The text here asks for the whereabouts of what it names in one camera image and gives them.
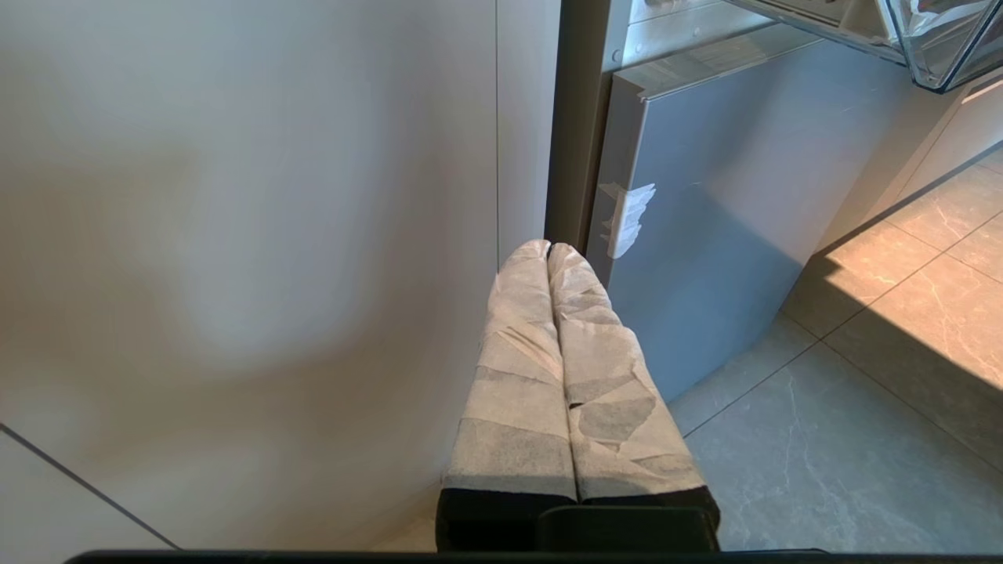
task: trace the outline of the refrigerator drawer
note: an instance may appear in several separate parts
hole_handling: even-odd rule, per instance
[[[728,0],[907,66],[938,93],[1003,65],[1003,0]]]

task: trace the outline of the refrigerator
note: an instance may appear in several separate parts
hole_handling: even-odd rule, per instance
[[[1003,123],[998,50],[986,46],[998,2],[955,3],[967,15],[922,28],[896,0],[885,11],[868,1],[639,0],[631,12],[594,4],[591,20],[562,13],[547,235],[584,251],[666,400],[755,342],[813,253],[921,190],[918,176],[1003,140],[990,125],[967,153],[957,140],[938,148],[973,111]],[[631,47],[644,33],[618,31],[642,9],[665,12],[640,22],[649,31],[683,13],[679,35],[705,28],[688,12],[718,5],[731,32],[650,60],[626,55],[651,54]],[[899,37],[900,24],[949,27],[968,55]]]

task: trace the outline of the freezer drawer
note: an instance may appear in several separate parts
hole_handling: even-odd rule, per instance
[[[666,400],[769,325],[915,90],[785,25],[615,75],[586,254]]]
[[[1003,65],[1003,0],[728,0],[909,67],[946,92]]]

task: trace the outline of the tile grout line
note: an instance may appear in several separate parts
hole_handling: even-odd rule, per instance
[[[893,391],[890,387],[888,387],[887,385],[885,385],[884,383],[882,383],[878,378],[872,376],[867,370],[864,369],[863,366],[858,366],[847,355],[843,354],[842,352],[840,352],[839,350],[837,350],[834,347],[829,346],[828,344],[826,344],[824,342],[822,342],[821,344],[823,344],[826,348],[828,348],[832,352],[837,353],[840,356],[840,358],[843,358],[844,360],[846,360],[851,366],[853,366],[854,368],[857,368],[858,370],[860,370],[860,372],[862,374],[864,374],[865,376],[867,376],[871,381],[873,381],[876,384],[878,384],[879,386],[881,386],[882,389],[884,389],[885,391],[887,391],[890,394],[892,394],[892,397],[895,397],[899,401],[902,401],[903,405],[906,405],[907,407],[909,407],[910,409],[912,409],[913,411],[915,411],[923,419],[926,419],[927,421],[930,421],[930,425],[932,425],[935,428],[939,429],[941,432],[944,433],[944,435],[947,435],[948,437],[950,437],[952,441],[954,441],[955,443],[961,445],[962,447],[965,448],[965,450],[967,450],[968,452],[970,452],[973,455],[975,455],[975,458],[977,458],[980,461],[986,463],[986,465],[989,466],[989,468],[995,470],[1000,475],[1003,475],[1003,468],[999,468],[995,464],[987,461],[981,454],[979,454],[974,449],[972,449],[971,447],[969,447],[968,445],[966,445],[962,440],[960,440],[957,437],[955,437],[955,435],[953,433],[951,433],[950,431],[948,431],[948,430],[944,429],[943,427],[941,427],[937,421],[935,421],[933,418],[931,418],[929,415],[927,415],[923,411],[919,410],[916,406],[914,406],[912,403],[910,403],[909,401],[907,401],[904,397],[900,396],[898,393],[896,393],[895,391]]]
[[[693,429],[692,429],[692,430],[691,430],[691,431],[690,431],[689,433],[687,433],[686,435],[683,435],[683,439],[686,439],[686,438],[687,438],[687,437],[689,437],[690,435],[693,435],[694,433],[696,433],[697,431],[699,431],[701,427],[703,427],[703,426],[705,426],[705,425],[709,424],[709,422],[710,422],[711,420],[713,420],[713,419],[714,419],[714,417],[716,417],[717,415],[720,415],[721,413],[723,413],[723,412],[724,412],[725,410],[727,410],[727,408],[728,408],[728,407],[730,407],[730,406],[734,405],[734,404],[735,404],[735,403],[736,403],[736,402],[737,402],[737,401],[738,401],[739,399],[741,399],[742,397],[745,397],[746,395],[748,395],[749,393],[751,393],[753,389],[755,389],[755,388],[759,387],[759,385],[760,385],[760,384],[762,384],[763,382],[765,382],[765,381],[766,381],[766,380],[768,380],[769,378],[773,377],[773,375],[775,375],[775,374],[776,374],[777,372],[779,372],[780,370],[782,370],[782,369],[786,368],[788,364],[790,364],[790,363],[791,363],[791,362],[793,362],[794,360],[797,360],[798,358],[800,358],[800,357],[801,357],[801,355],[802,355],[802,354],[804,354],[805,352],[807,352],[807,351],[811,350],[811,348],[812,348],[812,347],[814,347],[815,345],[817,345],[818,343],[820,343],[820,342],[821,342],[821,340],[820,340],[820,339],[816,338],[816,337],[815,337],[814,335],[812,335],[812,334],[811,334],[810,332],[808,332],[808,334],[809,334],[809,335],[811,335],[811,338],[812,338],[812,339],[814,339],[814,342],[813,342],[813,343],[811,343],[811,344],[809,344],[808,346],[804,347],[804,350],[802,350],[802,351],[798,352],[798,353],[797,353],[797,354],[795,354],[795,355],[794,355],[794,356],[793,356],[793,357],[792,357],[792,358],[791,358],[790,360],[787,360],[786,362],[784,362],[783,364],[781,364],[779,368],[777,368],[777,369],[773,370],[772,372],[770,372],[770,373],[769,373],[769,374],[768,374],[768,375],[767,375],[766,377],[764,377],[764,378],[762,378],[761,380],[757,381],[757,382],[756,382],[756,383],[755,383],[755,384],[754,384],[754,385],[753,385],[752,387],[750,387],[750,388],[748,388],[747,390],[745,390],[744,392],[742,392],[742,394],[741,394],[741,395],[739,395],[738,397],[735,397],[734,399],[732,399],[731,401],[729,401],[729,402],[727,403],[727,405],[725,405],[725,406],[721,407],[720,409],[718,409],[717,411],[715,411],[713,415],[711,415],[711,416],[707,417],[707,418],[706,418],[706,419],[705,419],[705,420],[704,420],[703,422],[701,422],[700,425],[698,425],[698,426],[694,427],[694,428],[693,428]]]
[[[882,387],[882,389],[884,389],[884,390],[888,391],[889,393],[891,393],[893,397],[895,397],[895,398],[896,398],[896,399],[898,399],[899,401],[902,401],[902,402],[903,402],[903,403],[904,403],[904,404],[905,404],[906,406],[908,406],[908,407],[909,407],[910,409],[912,409],[913,411],[915,411],[916,413],[918,413],[918,414],[919,414],[919,415],[920,415],[921,417],[923,417],[924,419],[926,419],[926,420],[930,421],[930,424],[931,424],[931,425],[933,425],[933,426],[934,426],[935,428],[937,428],[937,429],[939,429],[940,431],[942,431],[942,432],[943,432],[943,433],[944,433],[945,435],[947,435],[948,437],[950,437],[950,438],[951,438],[951,439],[952,439],[952,440],[953,440],[954,442],[958,443],[959,445],[961,445],[962,447],[964,447],[964,448],[965,448],[965,449],[966,449],[967,451],[969,451],[970,453],[972,453],[973,455],[975,455],[975,457],[976,457],[977,459],[979,459],[980,461],[982,461],[982,462],[986,463],[986,464],[987,464],[987,465],[989,466],[989,468],[992,468],[992,469],[993,469],[993,470],[995,470],[996,472],[998,472],[998,473],[1000,473],[1000,474],[1003,474],[1003,468],[997,468],[997,466],[996,466],[996,465],[994,465],[993,463],[991,463],[991,462],[987,461],[987,460],[986,460],[985,458],[983,458],[983,457],[982,457],[982,455],[980,455],[980,454],[979,454],[979,453],[977,453],[977,452],[976,452],[976,451],[975,451],[974,449],[972,449],[971,447],[969,447],[968,445],[966,445],[966,444],[965,444],[964,442],[962,442],[962,441],[961,441],[960,439],[958,439],[957,437],[955,437],[955,435],[954,435],[953,433],[951,433],[950,431],[948,431],[948,430],[944,429],[943,427],[941,427],[941,426],[940,426],[940,425],[939,425],[939,424],[938,424],[937,421],[935,421],[935,420],[934,420],[933,418],[931,418],[931,417],[930,417],[929,415],[927,415],[927,414],[926,414],[926,413],[924,413],[923,411],[919,410],[919,409],[918,409],[918,408],[917,408],[916,406],[914,406],[914,405],[913,405],[912,403],[910,403],[909,401],[907,401],[907,400],[906,400],[906,399],[905,399],[904,397],[901,397],[901,396],[900,396],[900,395],[899,395],[898,393],[896,393],[896,392],[895,392],[895,391],[893,391],[893,390],[892,390],[891,388],[889,388],[889,387],[888,387],[888,386],[886,386],[886,385],[885,385],[884,383],[882,383],[882,382],[881,382],[881,381],[880,381],[880,380],[879,380],[878,378],[876,378],[875,376],[871,375],[871,373],[870,373],[870,372],[868,372],[867,370],[865,370],[863,366],[859,366],[859,365],[858,365],[858,364],[857,364],[856,362],[854,362],[853,360],[851,360],[851,359],[850,359],[850,357],[848,357],[847,355],[843,354],[843,353],[842,353],[842,352],[840,352],[840,350],[838,350],[838,349],[837,349],[835,347],[833,347],[833,346],[830,346],[830,345],[829,345],[828,343],[826,343],[826,342],[825,342],[825,339],[826,339],[826,338],[828,338],[828,337],[829,337],[829,336],[830,336],[830,335],[831,335],[832,333],[834,333],[834,332],[835,332],[837,330],[839,330],[839,329],[840,329],[841,327],[843,327],[844,325],[846,325],[847,323],[849,323],[850,321],[852,321],[853,319],[855,319],[855,318],[856,318],[856,317],[857,317],[858,315],[860,315],[861,313],[864,313],[865,311],[867,311],[867,310],[869,310],[869,309],[872,309],[872,306],[873,306],[874,304],[878,303],[878,300],[880,300],[880,299],[882,299],[883,297],[887,296],[887,295],[888,295],[888,294],[889,294],[890,292],[892,292],[892,290],[895,290],[896,288],[898,288],[898,287],[899,287],[899,286],[900,286],[901,284],[903,284],[903,283],[904,283],[904,282],[905,282],[906,280],[909,280],[909,279],[910,279],[910,278],[912,278],[913,276],[916,276],[916,275],[917,275],[917,274],[918,274],[918,273],[919,273],[920,271],[922,271],[922,270],[923,270],[924,268],[926,268],[926,267],[927,267],[928,265],[930,265],[930,263],[932,263],[932,262],[934,262],[935,260],[937,260],[937,259],[941,258],[942,256],[947,256],[948,258],[951,258],[951,259],[953,259],[953,260],[956,260],[956,261],[960,262],[961,264],[963,264],[963,265],[967,266],[968,268],[971,268],[972,270],[974,270],[974,271],[976,271],[976,272],[978,272],[978,273],[982,274],[983,276],[986,276],[986,277],[988,277],[988,278],[989,278],[989,279],[991,279],[991,280],[996,280],[996,279],[995,279],[995,278],[993,278],[992,276],[989,276],[988,274],[986,274],[986,273],[982,272],[981,270],[979,270],[979,269],[977,269],[977,268],[975,268],[975,267],[973,267],[973,266],[969,265],[969,264],[968,264],[968,263],[966,263],[965,261],[962,261],[962,260],[959,260],[959,259],[956,259],[955,257],[952,257],[951,255],[949,255],[949,254],[948,254],[948,252],[950,252],[950,251],[951,251],[951,249],[953,249],[953,248],[954,248],[954,247],[955,247],[956,245],[960,244],[960,243],[961,243],[962,241],[964,241],[965,239],[968,239],[968,237],[970,237],[970,236],[971,236],[971,235],[972,235],[973,233],[975,233],[976,231],[978,231],[978,230],[982,229],[982,228],[983,228],[983,227],[984,227],[984,226],[985,226],[986,224],[988,224],[989,222],[993,221],[994,219],[996,219],[996,218],[997,218],[997,217],[999,217],[1000,215],[1003,215],[1003,211],[1000,211],[1000,212],[997,212],[997,213],[996,213],[995,215],[993,215],[993,216],[992,216],[991,218],[987,219],[986,221],[984,221],[984,222],[982,222],[981,224],[979,224],[978,226],[976,226],[976,227],[975,227],[974,229],[972,229],[972,231],[970,231],[970,232],[969,232],[969,233],[968,233],[967,235],[965,235],[965,236],[964,236],[964,237],[962,237],[961,239],[959,239],[959,240],[955,241],[954,243],[952,243],[951,245],[949,245],[949,246],[948,246],[948,247],[947,247],[946,249],[944,249],[943,251],[940,251],[940,250],[938,249],[938,251],[939,251],[939,252],[938,252],[938,253],[937,253],[937,255],[935,255],[935,256],[934,256],[934,257],[933,257],[932,259],[930,259],[929,261],[927,261],[926,263],[924,263],[924,264],[923,264],[923,266],[921,266],[921,267],[919,267],[918,269],[916,269],[916,270],[915,270],[915,271],[914,271],[914,272],[913,272],[912,274],[910,274],[909,276],[907,276],[907,277],[903,278],[903,279],[902,279],[902,280],[901,280],[901,281],[900,281],[899,283],[895,284],[894,286],[892,286],[891,288],[889,288],[888,290],[886,290],[886,291],[885,291],[884,293],[882,293],[882,295],[878,296],[878,298],[876,298],[876,299],[875,299],[874,301],[872,301],[872,302],[871,302],[870,304],[868,304],[868,305],[867,305],[866,307],[864,307],[863,309],[861,309],[861,310],[860,310],[860,311],[858,311],[857,313],[855,313],[855,314],[853,314],[852,316],[850,316],[850,318],[849,318],[849,319],[847,319],[847,320],[846,320],[846,321],[844,321],[843,323],[840,323],[840,325],[838,325],[838,326],[837,326],[837,327],[835,327],[834,329],[832,329],[831,331],[829,331],[829,332],[825,333],[825,336],[821,337],[821,338],[819,339],[819,342],[821,342],[821,343],[822,343],[823,345],[825,345],[825,346],[826,346],[826,347],[827,347],[828,349],[832,350],[832,351],[833,351],[833,352],[835,352],[835,353],[837,353],[838,355],[840,355],[840,357],[841,357],[841,358],[843,358],[844,360],[846,360],[847,362],[849,362],[851,366],[853,366],[853,367],[857,368],[858,370],[860,370],[860,371],[861,371],[861,373],[863,373],[863,374],[864,374],[864,375],[866,375],[866,376],[867,376],[868,378],[870,378],[870,379],[871,379],[872,381],[874,381],[874,382],[875,382],[875,383],[877,383],[877,384],[878,384],[879,386],[881,386],[881,387]],[[888,223],[889,223],[889,225],[891,225],[892,227],[894,227],[894,228],[896,228],[896,229],[898,229],[898,230],[902,231],[902,232],[903,232],[903,233],[905,233],[906,235],[909,235],[910,237],[913,237],[914,239],[916,239],[916,240],[920,241],[921,243],[924,243],[924,244],[926,244],[926,245],[928,245],[928,246],[930,246],[930,247],[933,247],[933,245],[930,245],[930,244],[929,244],[929,243],[927,243],[926,241],[923,241],[923,240],[922,240],[922,239],[920,239],[919,237],[917,237],[917,236],[913,235],[912,233],[909,233],[908,231],[906,231],[906,230],[902,229],[901,227],[899,227],[899,226],[897,226],[897,225],[895,225],[895,224],[893,224],[893,223],[891,223],[891,222],[888,222]]]
[[[996,213],[996,215],[994,215],[993,217],[991,217],[991,218],[989,218],[988,220],[986,220],[986,221],[982,222],[981,224],[979,224],[979,225],[978,225],[978,226],[977,226],[977,227],[976,227],[975,229],[973,229],[972,231],[970,231],[970,232],[968,233],[968,235],[965,235],[965,236],[964,236],[964,237],[962,237],[961,239],[959,239],[959,240],[955,241],[954,243],[952,243],[951,245],[949,245],[947,249],[944,249],[943,251],[941,251],[941,250],[937,249],[937,247],[934,247],[934,246],[933,246],[933,245],[931,245],[930,243],[927,243],[926,241],[924,241],[924,240],[920,239],[919,237],[917,237],[917,236],[913,235],[912,233],[909,233],[909,232],[908,232],[908,231],[906,231],[905,229],[902,229],[901,227],[899,227],[899,226],[897,226],[897,225],[895,225],[895,224],[893,224],[893,223],[891,223],[891,222],[888,222],[888,223],[889,223],[889,225],[891,225],[892,227],[894,227],[894,228],[898,229],[899,231],[901,231],[901,232],[905,233],[906,235],[908,235],[908,236],[912,237],[913,239],[916,239],[916,240],[917,240],[917,241],[919,241],[920,243],[923,243],[924,245],[927,245],[928,247],[930,247],[930,248],[932,248],[932,249],[935,249],[935,250],[937,250],[937,251],[938,251],[938,253],[937,253],[936,255],[934,255],[934,257],[933,257],[932,259],[930,259],[929,261],[927,261],[927,262],[923,263],[923,265],[922,265],[922,266],[920,266],[919,268],[917,268],[916,270],[914,270],[914,271],[913,271],[913,272],[912,272],[912,273],[911,273],[911,274],[910,274],[909,276],[907,276],[907,277],[903,278],[902,280],[900,280],[899,282],[897,282],[897,283],[896,283],[895,285],[893,285],[893,286],[892,286],[891,288],[889,288],[888,290],[885,290],[884,292],[882,292],[882,294],[881,294],[880,296],[878,296],[877,298],[875,298],[875,299],[874,299],[874,301],[872,301],[871,303],[867,304],[866,306],[864,306],[863,308],[861,308],[860,310],[858,310],[858,311],[857,311],[856,313],[854,313],[853,315],[851,315],[850,317],[848,317],[846,321],[844,321],[843,323],[840,323],[840,324],[839,324],[839,325],[837,325],[837,326],[835,326],[834,328],[832,328],[832,329],[831,329],[831,330],[829,330],[829,331],[828,331],[827,333],[825,333],[825,334],[824,334],[823,336],[819,337],[819,338],[818,338],[818,340],[820,340],[820,341],[824,342],[824,341],[825,341],[825,339],[827,339],[827,338],[828,338],[829,336],[831,336],[831,335],[832,335],[832,333],[834,333],[834,332],[837,332],[838,330],[840,330],[840,328],[841,328],[841,327],[843,327],[843,326],[844,326],[844,325],[846,325],[847,323],[850,323],[851,321],[853,321],[853,320],[854,320],[854,319],[855,319],[855,318],[856,318],[856,317],[857,317],[858,315],[860,315],[860,314],[864,313],[864,312],[865,312],[865,311],[867,311],[868,309],[871,309],[871,306],[873,306],[874,304],[878,303],[878,300],[880,300],[880,299],[884,298],[885,296],[887,296],[887,295],[888,295],[889,293],[891,293],[891,292],[892,292],[892,290],[895,290],[896,288],[898,288],[899,286],[901,286],[901,285],[902,285],[903,283],[905,283],[905,282],[906,282],[906,280],[909,280],[909,279],[910,279],[910,278],[912,278],[913,276],[916,276],[916,275],[917,275],[917,274],[918,274],[918,273],[919,273],[919,272],[920,272],[921,270],[923,270],[924,268],[926,268],[926,267],[930,266],[930,263],[934,262],[935,260],[937,260],[937,259],[941,258],[941,257],[942,257],[942,256],[944,256],[944,255],[947,255],[947,256],[948,256],[948,258],[951,258],[951,259],[954,259],[954,260],[956,260],[956,261],[958,261],[958,262],[960,262],[960,263],[964,264],[965,266],[967,266],[967,267],[971,268],[972,270],[974,270],[974,271],[978,272],[979,274],[982,274],[983,276],[987,276],[987,277],[989,277],[989,278],[990,278],[991,280],[996,280],[995,278],[993,278],[992,276],[989,276],[989,275],[988,275],[988,274],[986,274],[985,272],[982,272],[981,270],[979,270],[979,269],[977,269],[977,268],[973,267],[972,265],[970,265],[970,264],[966,263],[965,261],[962,261],[962,260],[958,260],[958,259],[955,259],[954,257],[952,257],[951,255],[948,255],[947,253],[948,253],[948,251],[950,251],[951,249],[953,249],[953,248],[954,248],[954,247],[955,247],[956,245],[958,245],[959,243],[961,243],[961,242],[962,242],[962,241],[964,241],[965,239],[968,239],[968,237],[969,237],[970,235],[972,235],[972,234],[973,234],[973,233],[975,233],[976,231],[978,231],[978,230],[982,229],[982,228],[983,228],[983,227],[984,227],[984,226],[985,226],[985,225],[986,225],[987,223],[989,223],[989,222],[993,221],[994,219],[996,219],[996,218],[997,218],[997,216],[1000,216],[1000,215],[1003,215],[1003,211],[1000,211],[1000,212],[997,212],[997,213]]]
[[[132,521],[133,523],[135,523],[136,525],[138,525],[139,527],[141,527],[147,533],[153,535],[154,537],[156,537],[157,539],[159,539],[160,541],[162,541],[164,544],[166,544],[171,548],[173,548],[175,550],[183,550],[182,547],[180,547],[177,544],[171,542],[171,540],[169,538],[166,538],[163,535],[161,535],[160,533],[158,533],[155,529],[153,529],[152,527],[150,527],[149,525],[147,525],[146,523],[144,523],[141,519],[139,519],[135,515],[132,515],[132,513],[130,513],[127,509],[125,509],[124,507],[122,507],[121,505],[119,505],[117,502],[115,502],[111,498],[109,498],[106,495],[104,495],[103,493],[101,493],[100,490],[98,490],[97,488],[94,488],[93,486],[91,486],[90,484],[88,484],[82,478],[80,478],[79,476],[77,476],[76,474],[74,474],[73,471],[71,471],[68,468],[66,468],[65,466],[59,464],[58,461],[56,461],[55,459],[53,459],[52,457],[50,457],[49,455],[47,455],[44,451],[42,451],[38,447],[35,447],[34,445],[32,445],[30,442],[28,442],[27,439],[21,437],[17,433],[14,433],[14,431],[12,429],[10,429],[9,427],[7,427],[7,426],[5,426],[3,424],[0,424],[0,433],[6,434],[8,437],[10,437],[11,439],[13,439],[18,445],[24,447],[25,449],[27,449],[28,451],[30,451],[31,454],[33,454],[36,457],[42,459],[43,461],[45,461],[46,463],[48,463],[49,466],[55,468],[56,470],[58,470],[59,472],[61,472],[64,476],[66,476],[67,478],[69,478],[73,482],[76,482],[78,485],[82,486],[83,489],[87,490],[88,492],[90,492],[94,496],[97,496],[98,499],[100,499],[104,503],[106,503],[109,506],[111,506],[112,508],[114,508],[118,513],[120,513],[120,514],[124,515],[125,517],[127,517],[130,521]]]
[[[988,224],[989,222],[995,220],[996,218],[998,218],[1000,216],[1003,216],[1003,211],[998,212],[995,216],[993,216],[993,217],[989,218],[988,220],[986,220],[985,223],[983,223],[979,227],[975,228],[975,230],[973,230],[971,233],[969,233],[968,235],[962,237],[960,241],[958,241],[954,245],[951,245],[950,247],[948,247],[947,251],[944,251],[944,254],[947,255],[948,251],[950,251],[951,249],[955,248],[957,245],[960,245],[962,243],[962,241],[964,241],[964,240],[968,239],[969,237],[975,235],[976,231],[982,229],[983,227],[986,226],[986,224]],[[968,264],[967,262],[965,262],[963,259],[959,259],[958,257],[955,257],[955,256],[952,256],[952,255],[947,255],[947,256],[950,257],[950,258],[952,258],[952,259],[954,259],[954,260],[956,260],[956,261],[958,261],[958,262],[960,262],[961,264],[967,266],[968,268],[971,268],[972,270],[974,270],[975,272],[978,272],[979,274],[985,276],[986,278],[989,278],[990,280],[996,280],[996,282],[999,282],[1000,284],[1003,284],[1003,280],[997,280],[995,276],[992,276],[990,274],[982,272],[978,268],[976,268],[976,267]]]

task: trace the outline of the metal panel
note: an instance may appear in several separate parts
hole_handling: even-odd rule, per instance
[[[617,260],[595,244],[612,213],[597,192],[588,258],[666,399],[769,324],[912,88],[904,68],[812,40],[772,26],[614,80],[599,182],[657,192]],[[659,91],[673,72],[694,82]]]

